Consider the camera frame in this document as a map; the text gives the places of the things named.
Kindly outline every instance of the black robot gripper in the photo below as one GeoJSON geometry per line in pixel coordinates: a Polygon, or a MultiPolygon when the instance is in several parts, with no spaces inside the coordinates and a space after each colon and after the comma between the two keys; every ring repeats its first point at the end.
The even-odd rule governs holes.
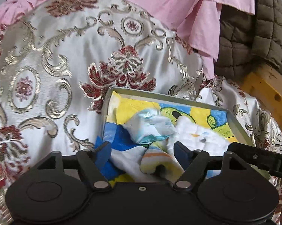
{"type": "Polygon", "coordinates": [[[12,225],[274,224],[278,192],[251,165],[282,177],[281,154],[234,142],[214,157],[176,142],[174,155],[185,172],[175,184],[118,182],[113,188],[97,168],[110,154],[109,142],[75,156],[50,153],[7,190],[12,225]],[[64,169],[77,170],[80,180],[64,169]]]}

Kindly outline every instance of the yellow paper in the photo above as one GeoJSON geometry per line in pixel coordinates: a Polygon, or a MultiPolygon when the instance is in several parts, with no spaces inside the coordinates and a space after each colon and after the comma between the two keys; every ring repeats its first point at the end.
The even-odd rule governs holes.
{"type": "Polygon", "coordinates": [[[135,113],[144,109],[154,108],[160,110],[160,106],[156,102],[140,101],[127,98],[121,98],[121,102],[116,110],[117,124],[126,123],[135,113]]]}
{"type": "Polygon", "coordinates": [[[210,114],[211,114],[210,109],[199,108],[199,107],[192,107],[190,111],[190,116],[193,117],[195,123],[207,129],[211,128],[207,122],[207,116],[209,116],[210,114]]]}

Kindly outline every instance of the blue fabric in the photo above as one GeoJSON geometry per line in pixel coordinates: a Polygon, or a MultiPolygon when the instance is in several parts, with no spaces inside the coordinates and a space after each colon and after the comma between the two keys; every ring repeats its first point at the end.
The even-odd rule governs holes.
{"type": "Polygon", "coordinates": [[[180,111],[190,115],[190,111],[191,111],[190,106],[172,105],[172,104],[166,104],[166,103],[159,103],[159,105],[160,105],[161,108],[172,107],[172,108],[175,108],[177,110],[180,110],[180,111]]]}
{"type": "Polygon", "coordinates": [[[225,124],[227,122],[226,112],[225,111],[211,110],[211,115],[217,121],[217,125],[215,127],[223,125],[223,124],[225,124]]]}
{"type": "MultiPolygon", "coordinates": [[[[97,137],[96,142],[101,142],[100,137],[97,137]]],[[[111,144],[108,142],[105,147],[96,153],[95,166],[101,170],[105,163],[110,159],[112,152],[111,144]]]]}
{"type": "Polygon", "coordinates": [[[110,141],[111,147],[118,151],[127,151],[136,146],[131,139],[128,131],[122,127],[122,125],[117,125],[115,123],[106,123],[103,134],[103,141],[110,141]]]}
{"type": "MultiPolygon", "coordinates": [[[[97,137],[95,148],[99,147],[101,144],[102,144],[101,138],[97,137]]],[[[116,168],[110,160],[108,160],[105,163],[104,167],[100,170],[100,172],[109,181],[115,179],[116,177],[118,177],[121,174],[125,174],[124,171],[116,168]]]]}

